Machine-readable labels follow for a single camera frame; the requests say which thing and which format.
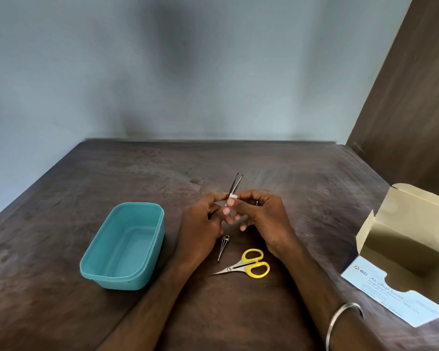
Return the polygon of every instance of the dark wooden tabletop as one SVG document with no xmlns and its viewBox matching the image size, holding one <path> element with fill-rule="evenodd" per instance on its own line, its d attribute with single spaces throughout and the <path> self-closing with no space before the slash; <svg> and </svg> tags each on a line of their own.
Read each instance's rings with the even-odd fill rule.
<svg viewBox="0 0 439 351">
<path fill-rule="evenodd" d="M 154 277 L 176 241 L 183 208 L 208 191 L 282 196 L 296 233 L 341 293 L 361 304 L 369 326 L 394 350 L 439 350 L 439 320 L 412 328 L 339 277 L 354 236 L 388 185 L 350 149 L 326 143 L 79 144 L 0 213 L 0 351 L 94 350 L 143 296 L 85 280 L 80 259 L 113 207 L 155 202 L 166 235 Z M 190 278 L 158 350 L 321 350 L 289 274 L 254 231 L 219 243 Z M 265 251 L 266 278 L 208 274 Z"/>
</svg>

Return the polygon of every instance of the open cardboard box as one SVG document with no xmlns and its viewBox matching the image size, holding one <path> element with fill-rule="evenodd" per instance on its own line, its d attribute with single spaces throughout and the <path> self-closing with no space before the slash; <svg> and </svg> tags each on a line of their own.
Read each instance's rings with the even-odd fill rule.
<svg viewBox="0 0 439 351">
<path fill-rule="evenodd" d="M 439 318 L 439 196 L 393 185 L 356 245 L 343 278 L 414 327 Z"/>
</svg>

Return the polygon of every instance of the bd logo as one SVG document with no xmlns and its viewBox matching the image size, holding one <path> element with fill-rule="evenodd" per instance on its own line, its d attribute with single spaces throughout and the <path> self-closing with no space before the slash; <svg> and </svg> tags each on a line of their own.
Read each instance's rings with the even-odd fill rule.
<svg viewBox="0 0 439 351">
<path fill-rule="evenodd" d="M 357 269 L 359 272 L 361 272 L 364 276 L 367 276 L 367 272 L 364 272 L 363 270 L 361 270 L 358 266 L 354 266 L 355 269 Z"/>
</svg>

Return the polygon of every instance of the silver bangle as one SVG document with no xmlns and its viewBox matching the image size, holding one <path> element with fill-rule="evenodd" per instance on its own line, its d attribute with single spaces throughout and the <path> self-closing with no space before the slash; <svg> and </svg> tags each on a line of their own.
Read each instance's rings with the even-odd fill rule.
<svg viewBox="0 0 439 351">
<path fill-rule="evenodd" d="M 329 330 L 327 331 L 327 337 L 325 338 L 325 350 L 330 351 L 330 336 L 332 334 L 333 326 L 335 325 L 335 322 L 337 321 L 338 317 L 343 313 L 346 309 L 349 308 L 356 308 L 361 313 L 362 318 L 364 319 L 364 313 L 359 304 L 357 303 L 346 303 L 342 305 L 333 315 L 332 319 L 330 320 L 329 324 Z"/>
</svg>

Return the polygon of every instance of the blue plastic box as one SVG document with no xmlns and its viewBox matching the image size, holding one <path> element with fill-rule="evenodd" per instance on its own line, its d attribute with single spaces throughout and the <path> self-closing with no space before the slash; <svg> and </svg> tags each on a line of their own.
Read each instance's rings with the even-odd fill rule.
<svg viewBox="0 0 439 351">
<path fill-rule="evenodd" d="M 81 259 L 82 276 L 108 289 L 143 288 L 158 260 L 163 218 L 163 208 L 155 203 L 116 206 Z"/>
</svg>

